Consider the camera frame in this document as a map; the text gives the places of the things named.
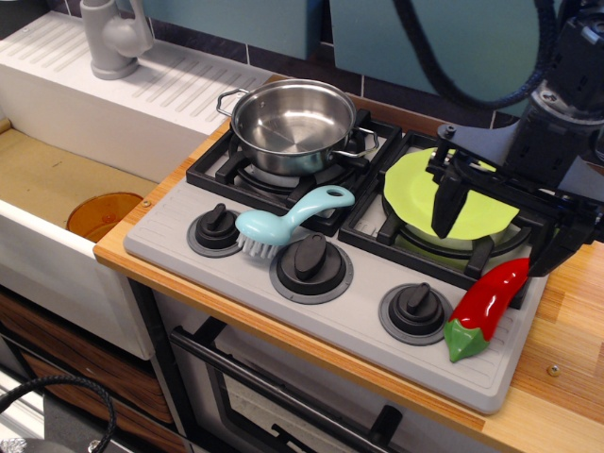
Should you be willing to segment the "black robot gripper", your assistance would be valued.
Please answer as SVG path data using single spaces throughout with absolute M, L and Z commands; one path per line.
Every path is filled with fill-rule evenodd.
M 601 222 L 603 175 L 581 156 L 589 144 L 588 135 L 558 126 L 440 126 L 437 152 L 428 164 L 438 183 L 433 231 L 441 239 L 448 236 L 467 187 L 548 221 Z M 594 236 L 594 226 L 581 222 L 550 228 L 532 247 L 528 275 L 548 275 Z

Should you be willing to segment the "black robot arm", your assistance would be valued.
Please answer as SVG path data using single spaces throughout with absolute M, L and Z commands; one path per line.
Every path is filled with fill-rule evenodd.
M 566 5 L 550 66 L 521 118 L 494 129 L 440 126 L 428 164 L 437 236 L 448 236 L 471 191 L 514 206 L 541 226 L 532 277 L 603 239 L 603 176 L 584 160 L 603 133 L 603 4 Z

